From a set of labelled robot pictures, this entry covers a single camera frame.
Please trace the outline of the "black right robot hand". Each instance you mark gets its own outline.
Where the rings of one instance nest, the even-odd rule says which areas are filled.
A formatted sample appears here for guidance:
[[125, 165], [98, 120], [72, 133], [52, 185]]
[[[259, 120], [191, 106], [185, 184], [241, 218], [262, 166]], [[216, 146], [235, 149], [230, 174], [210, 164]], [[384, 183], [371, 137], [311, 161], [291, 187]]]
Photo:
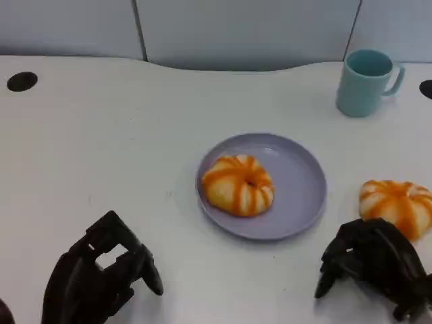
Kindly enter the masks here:
[[431, 275], [411, 242], [384, 219], [357, 219], [340, 226], [321, 257], [315, 298], [324, 297], [339, 279], [365, 282], [396, 307], [401, 322], [431, 304]]

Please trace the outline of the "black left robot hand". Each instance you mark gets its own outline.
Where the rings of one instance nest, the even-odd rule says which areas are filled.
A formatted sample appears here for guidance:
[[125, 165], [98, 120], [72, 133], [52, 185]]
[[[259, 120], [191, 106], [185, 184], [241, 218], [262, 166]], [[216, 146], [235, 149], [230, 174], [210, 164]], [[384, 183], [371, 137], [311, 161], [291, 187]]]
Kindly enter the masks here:
[[139, 279], [163, 295], [153, 254], [109, 211], [60, 256], [45, 289], [41, 321], [105, 323], [133, 297]]

